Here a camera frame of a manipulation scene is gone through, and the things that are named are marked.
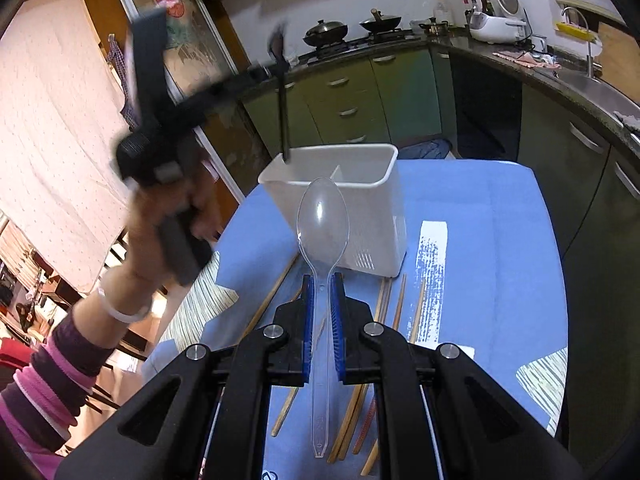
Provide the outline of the left forearm striped sleeve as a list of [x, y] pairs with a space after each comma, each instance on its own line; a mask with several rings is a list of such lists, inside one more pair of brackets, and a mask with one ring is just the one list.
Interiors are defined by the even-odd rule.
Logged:
[[145, 318], [156, 284], [124, 264], [108, 271], [1, 393], [1, 439], [33, 479], [52, 479], [58, 451], [128, 326]]

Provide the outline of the person's left hand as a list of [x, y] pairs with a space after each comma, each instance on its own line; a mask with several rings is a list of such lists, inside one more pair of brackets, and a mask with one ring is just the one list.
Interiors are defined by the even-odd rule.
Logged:
[[217, 178], [209, 154], [193, 134], [153, 138], [141, 132], [119, 141], [122, 180], [138, 185], [167, 271], [181, 285], [195, 281], [213, 258], [222, 230]]

